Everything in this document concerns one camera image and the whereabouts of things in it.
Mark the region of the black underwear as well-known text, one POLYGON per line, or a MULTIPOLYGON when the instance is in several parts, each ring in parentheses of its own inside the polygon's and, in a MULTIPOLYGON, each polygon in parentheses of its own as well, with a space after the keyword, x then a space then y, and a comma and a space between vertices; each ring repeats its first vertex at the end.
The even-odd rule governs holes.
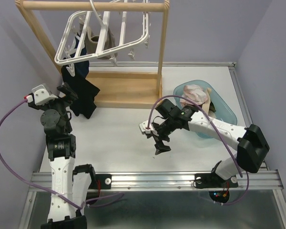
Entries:
POLYGON ((61 68, 61 74, 63 81, 78 96, 78 99, 70 105, 70 109, 76 116, 83 115, 85 118, 90 119, 97 107, 94 100, 100 89, 78 74, 71 76, 66 66, 61 68))

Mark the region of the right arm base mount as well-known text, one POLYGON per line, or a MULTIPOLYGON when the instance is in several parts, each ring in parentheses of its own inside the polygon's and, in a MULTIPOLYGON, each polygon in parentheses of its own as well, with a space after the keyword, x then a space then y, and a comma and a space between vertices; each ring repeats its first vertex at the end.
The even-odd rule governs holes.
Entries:
POLYGON ((198 189, 220 189, 226 187, 236 188, 238 187, 238 182, 236 176, 232 176, 228 180, 224 180, 215 173, 196 173, 194 175, 193 186, 198 189))

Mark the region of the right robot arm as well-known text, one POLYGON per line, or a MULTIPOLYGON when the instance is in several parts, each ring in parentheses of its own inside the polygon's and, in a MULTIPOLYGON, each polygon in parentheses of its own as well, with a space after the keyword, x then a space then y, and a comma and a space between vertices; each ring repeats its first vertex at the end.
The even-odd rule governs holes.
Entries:
POLYGON ((270 147, 261 130, 255 124, 249 127, 238 126, 210 117, 200 106, 191 102, 180 109, 166 97, 153 105, 164 119, 157 124, 150 119, 146 129, 149 137, 155 140, 156 154, 170 151, 163 144, 176 129, 199 132, 223 143, 230 157, 219 161, 212 169, 208 179, 215 186, 221 186, 229 178, 242 172, 257 173, 270 147))

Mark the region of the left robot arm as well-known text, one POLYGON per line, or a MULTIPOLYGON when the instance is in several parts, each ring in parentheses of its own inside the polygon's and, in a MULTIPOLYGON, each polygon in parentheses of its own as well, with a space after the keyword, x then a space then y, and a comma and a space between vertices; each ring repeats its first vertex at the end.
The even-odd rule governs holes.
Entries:
POLYGON ((42 229, 85 229, 88 188, 96 184, 91 164, 75 166, 76 137, 71 134, 71 113, 67 110, 77 95, 65 84, 58 87, 64 97, 54 95, 47 85, 34 89, 35 104, 43 111, 40 121, 46 135, 51 167, 51 206, 42 229))

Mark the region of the pink mauve underwear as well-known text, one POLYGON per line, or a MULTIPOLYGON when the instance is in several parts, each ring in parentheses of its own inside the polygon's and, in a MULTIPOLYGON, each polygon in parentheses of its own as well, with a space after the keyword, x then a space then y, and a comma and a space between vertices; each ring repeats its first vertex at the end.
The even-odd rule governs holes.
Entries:
POLYGON ((188 98, 187 96, 182 96, 182 98, 180 98, 180 105, 184 107, 186 105, 193 105, 193 103, 192 103, 192 100, 188 98))

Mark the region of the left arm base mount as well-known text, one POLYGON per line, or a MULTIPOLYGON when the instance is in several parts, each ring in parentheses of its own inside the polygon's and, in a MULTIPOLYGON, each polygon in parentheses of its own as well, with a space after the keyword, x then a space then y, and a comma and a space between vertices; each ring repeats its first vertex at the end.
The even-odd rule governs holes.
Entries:
POLYGON ((109 190, 112 186, 111 174, 96 174, 89 185, 89 189, 93 190, 109 190))

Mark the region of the light pink underwear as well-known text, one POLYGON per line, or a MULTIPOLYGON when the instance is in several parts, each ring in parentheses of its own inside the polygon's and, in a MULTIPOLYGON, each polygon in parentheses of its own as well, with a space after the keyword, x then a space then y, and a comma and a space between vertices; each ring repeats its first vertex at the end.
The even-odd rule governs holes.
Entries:
POLYGON ((184 86, 183 97, 192 100, 197 105, 202 105, 208 100, 203 88, 196 84, 184 86))

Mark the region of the dark green underwear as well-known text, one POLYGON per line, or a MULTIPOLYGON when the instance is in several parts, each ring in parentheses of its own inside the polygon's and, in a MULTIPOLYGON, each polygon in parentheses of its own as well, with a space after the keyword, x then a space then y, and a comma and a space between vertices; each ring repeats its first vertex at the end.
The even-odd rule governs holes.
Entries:
POLYGON ((215 109, 215 106, 213 104, 213 102, 211 101, 211 97, 210 97, 210 94, 212 92, 212 89, 211 88, 207 88, 205 90, 205 94, 207 96, 207 100, 206 102, 203 103, 202 105, 202 109, 206 112, 206 113, 215 113, 216 112, 216 109, 215 109))

